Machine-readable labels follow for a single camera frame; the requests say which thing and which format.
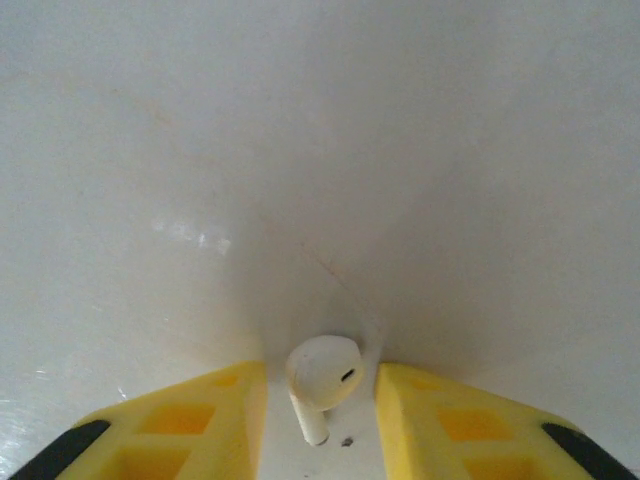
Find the wireless earbud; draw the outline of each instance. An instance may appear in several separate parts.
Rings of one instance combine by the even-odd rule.
[[[358,345],[336,335],[314,337],[299,345],[287,360],[289,396],[307,443],[329,438],[324,417],[358,386],[364,365]]]

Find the earbud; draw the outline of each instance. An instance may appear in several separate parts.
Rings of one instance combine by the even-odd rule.
[[[329,438],[323,412],[341,403],[362,380],[358,345],[336,335],[311,338],[291,352],[286,372],[304,439],[310,445],[322,445]]]

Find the black rubber strip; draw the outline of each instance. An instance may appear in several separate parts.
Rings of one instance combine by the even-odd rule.
[[[638,480],[584,433],[555,423],[544,423],[542,429],[595,480]]]
[[[54,480],[110,425],[106,420],[94,420],[67,430],[13,474],[10,480]]]

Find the white wall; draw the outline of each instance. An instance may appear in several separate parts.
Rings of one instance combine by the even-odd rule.
[[[382,479],[373,371],[327,448],[297,436],[281,362],[326,331],[640,467],[639,26],[631,0],[3,2],[0,474],[266,358],[262,477]]]

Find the earbud stem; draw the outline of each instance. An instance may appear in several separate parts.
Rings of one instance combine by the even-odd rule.
[[[309,407],[291,391],[289,396],[307,443],[314,447],[325,443],[329,439],[329,429],[324,413]]]

